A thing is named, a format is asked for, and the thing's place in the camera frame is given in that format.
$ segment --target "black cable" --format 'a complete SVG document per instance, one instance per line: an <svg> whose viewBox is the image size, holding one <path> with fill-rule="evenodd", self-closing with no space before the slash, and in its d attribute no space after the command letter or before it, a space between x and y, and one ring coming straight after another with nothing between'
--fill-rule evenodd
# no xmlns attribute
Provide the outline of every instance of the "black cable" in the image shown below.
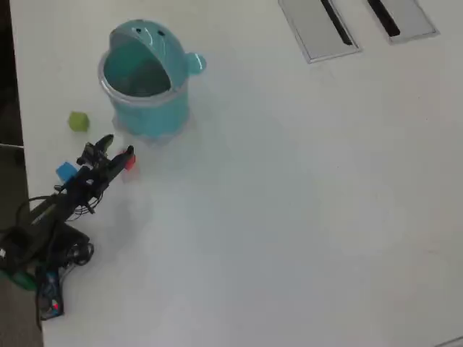
<svg viewBox="0 0 463 347"><path fill-rule="evenodd" d="M20 224L20 218L21 218L21 210L28 204L29 202L35 201L35 200L46 200L50 197L51 195L42 195L40 197L31 197L30 199L27 199L26 201L22 202L21 205L17 208L16 210L16 226Z"/></svg>

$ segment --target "metal cover plate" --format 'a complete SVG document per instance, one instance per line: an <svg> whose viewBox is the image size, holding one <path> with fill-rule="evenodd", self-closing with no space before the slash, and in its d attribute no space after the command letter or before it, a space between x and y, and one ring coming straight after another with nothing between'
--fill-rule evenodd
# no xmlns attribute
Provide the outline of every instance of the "metal cover plate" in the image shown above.
<svg viewBox="0 0 463 347"><path fill-rule="evenodd" d="M309 63L360 51L332 0L279 0Z"/></svg>
<svg viewBox="0 0 463 347"><path fill-rule="evenodd" d="M367 0L392 43L438 34L415 0Z"/></svg>

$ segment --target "trash can lid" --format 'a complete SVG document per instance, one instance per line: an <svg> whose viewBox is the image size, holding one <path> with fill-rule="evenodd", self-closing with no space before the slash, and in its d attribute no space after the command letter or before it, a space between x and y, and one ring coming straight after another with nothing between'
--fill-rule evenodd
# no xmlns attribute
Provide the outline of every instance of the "trash can lid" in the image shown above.
<svg viewBox="0 0 463 347"><path fill-rule="evenodd" d="M132 40L141 42L158 59L171 80L172 89L183 86L190 74L190 58L169 29L147 20L131 20L111 32L110 50Z"/></svg>

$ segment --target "red object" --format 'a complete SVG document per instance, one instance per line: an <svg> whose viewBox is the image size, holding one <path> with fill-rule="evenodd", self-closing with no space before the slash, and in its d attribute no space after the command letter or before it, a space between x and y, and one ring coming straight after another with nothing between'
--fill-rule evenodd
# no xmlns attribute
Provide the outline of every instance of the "red object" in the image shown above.
<svg viewBox="0 0 463 347"><path fill-rule="evenodd" d="M137 157L135 157L135 154L130 158L129 161L127 161L127 164L125 164L125 169L127 171L130 171L133 166L135 165L135 161L137 160Z"/></svg>

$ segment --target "wire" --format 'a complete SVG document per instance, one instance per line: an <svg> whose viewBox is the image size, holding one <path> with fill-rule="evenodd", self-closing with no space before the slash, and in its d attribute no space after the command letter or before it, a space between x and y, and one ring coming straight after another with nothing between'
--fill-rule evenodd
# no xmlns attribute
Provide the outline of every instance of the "wire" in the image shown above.
<svg viewBox="0 0 463 347"><path fill-rule="evenodd" d="M42 195L40 197L31 197L30 199L25 200L24 202L21 203L21 205L17 208L16 210L16 226L20 224L20 218L21 218L21 211L22 209L28 204L29 202L36 201L36 200L46 200L50 197L51 195Z"/></svg>
<svg viewBox="0 0 463 347"><path fill-rule="evenodd" d="M90 202L89 206L91 208L95 208L96 206L98 206L98 204L101 202L102 199L103 199L103 193L101 193L101 195L98 198L95 198L95 200ZM82 217L83 215L86 215L88 213L90 213L90 211L89 211L88 208L86 208L86 206L76 208L74 210L74 214L73 214L74 217L66 220L66 222L73 222L73 221L79 219L80 217Z"/></svg>

